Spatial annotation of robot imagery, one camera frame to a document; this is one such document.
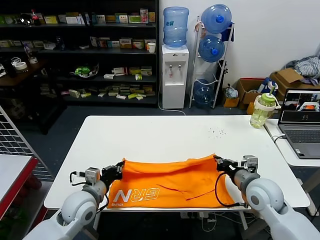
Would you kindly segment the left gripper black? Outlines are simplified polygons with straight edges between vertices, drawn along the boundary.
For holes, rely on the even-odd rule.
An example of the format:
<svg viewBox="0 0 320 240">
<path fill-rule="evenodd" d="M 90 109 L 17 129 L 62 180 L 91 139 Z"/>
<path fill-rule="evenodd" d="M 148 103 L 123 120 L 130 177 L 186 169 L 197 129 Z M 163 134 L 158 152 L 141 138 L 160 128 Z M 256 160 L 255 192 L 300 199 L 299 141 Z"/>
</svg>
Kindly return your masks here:
<svg viewBox="0 0 320 240">
<path fill-rule="evenodd" d="M 114 182 L 118 179 L 118 175 L 123 174 L 123 166 L 125 161 L 118 162 L 116 165 L 109 165 L 101 170 L 102 182 Z"/>
</svg>

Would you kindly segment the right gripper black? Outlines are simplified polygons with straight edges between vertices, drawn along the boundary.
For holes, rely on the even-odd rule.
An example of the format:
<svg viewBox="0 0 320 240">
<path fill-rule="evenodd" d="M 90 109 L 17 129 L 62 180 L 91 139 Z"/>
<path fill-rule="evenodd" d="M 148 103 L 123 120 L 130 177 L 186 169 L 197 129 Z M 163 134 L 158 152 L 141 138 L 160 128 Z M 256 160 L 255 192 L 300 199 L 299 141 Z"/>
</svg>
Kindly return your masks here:
<svg viewBox="0 0 320 240">
<path fill-rule="evenodd" d="M 214 160 L 217 162 L 216 163 L 216 170 L 218 172 L 232 172 L 236 168 L 241 166 L 240 161 L 234 161 L 231 159 L 223 159 L 220 156 L 214 155 L 213 156 Z"/>
</svg>

